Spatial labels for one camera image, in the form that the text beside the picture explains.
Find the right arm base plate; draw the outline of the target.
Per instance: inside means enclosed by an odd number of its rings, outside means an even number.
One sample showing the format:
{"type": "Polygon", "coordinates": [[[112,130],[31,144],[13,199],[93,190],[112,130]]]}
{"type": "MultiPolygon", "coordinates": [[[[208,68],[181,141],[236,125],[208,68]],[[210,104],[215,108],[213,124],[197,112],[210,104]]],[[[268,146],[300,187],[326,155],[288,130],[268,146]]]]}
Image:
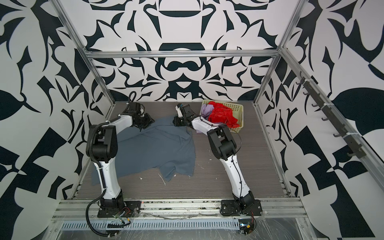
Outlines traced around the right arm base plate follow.
{"type": "Polygon", "coordinates": [[[261,216],[262,206],[259,200],[253,200],[250,203],[239,203],[235,200],[222,200],[220,214],[225,217],[230,216],[261,216]]]}

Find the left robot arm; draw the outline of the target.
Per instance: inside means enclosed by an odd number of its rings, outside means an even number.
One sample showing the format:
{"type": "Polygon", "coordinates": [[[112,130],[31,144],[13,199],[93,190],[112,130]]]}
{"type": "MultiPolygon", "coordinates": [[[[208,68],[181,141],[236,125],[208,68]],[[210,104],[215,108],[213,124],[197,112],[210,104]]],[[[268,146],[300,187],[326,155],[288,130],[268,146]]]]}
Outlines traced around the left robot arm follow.
{"type": "Polygon", "coordinates": [[[99,176],[102,190],[99,202],[103,210],[120,211],[125,207],[115,166],[118,134],[130,127],[142,130],[154,122],[150,115],[145,113],[144,105],[129,102],[116,118],[90,127],[86,154],[96,167],[99,176]]]}

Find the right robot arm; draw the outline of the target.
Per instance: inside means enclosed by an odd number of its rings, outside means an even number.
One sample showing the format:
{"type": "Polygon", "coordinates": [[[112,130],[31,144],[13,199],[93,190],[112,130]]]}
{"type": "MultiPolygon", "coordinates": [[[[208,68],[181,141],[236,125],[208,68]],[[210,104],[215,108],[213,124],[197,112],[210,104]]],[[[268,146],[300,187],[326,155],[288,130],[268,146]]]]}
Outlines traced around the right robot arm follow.
{"type": "Polygon", "coordinates": [[[236,141],[225,124],[214,124],[197,115],[189,105],[178,104],[177,116],[174,118],[176,127],[190,127],[208,137],[211,152],[223,164],[229,177],[234,203],[231,207],[222,207],[222,215],[245,215],[254,204],[255,198],[246,184],[237,159],[236,141]]]}

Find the grey t shirt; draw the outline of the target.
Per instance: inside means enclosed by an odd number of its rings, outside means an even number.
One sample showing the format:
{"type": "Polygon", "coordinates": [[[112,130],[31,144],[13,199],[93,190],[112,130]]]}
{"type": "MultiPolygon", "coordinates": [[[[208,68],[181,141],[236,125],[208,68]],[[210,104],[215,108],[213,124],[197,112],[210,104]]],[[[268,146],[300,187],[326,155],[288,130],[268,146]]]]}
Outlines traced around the grey t shirt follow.
{"type": "Polygon", "coordinates": [[[160,118],[143,130],[133,126],[130,116],[121,116],[111,122],[117,133],[117,178],[152,168],[159,169],[166,182],[174,174],[194,174],[193,135],[186,127],[176,127],[173,120],[172,116],[160,118]]]}

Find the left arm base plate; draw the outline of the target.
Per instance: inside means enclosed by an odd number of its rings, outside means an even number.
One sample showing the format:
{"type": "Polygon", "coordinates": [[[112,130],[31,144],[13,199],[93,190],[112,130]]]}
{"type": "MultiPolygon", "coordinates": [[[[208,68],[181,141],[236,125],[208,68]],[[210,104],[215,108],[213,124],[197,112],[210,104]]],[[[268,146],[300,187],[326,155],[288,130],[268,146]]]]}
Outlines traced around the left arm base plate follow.
{"type": "Polygon", "coordinates": [[[101,201],[98,218],[112,218],[119,214],[121,217],[130,218],[141,211],[141,201],[101,201]]]}

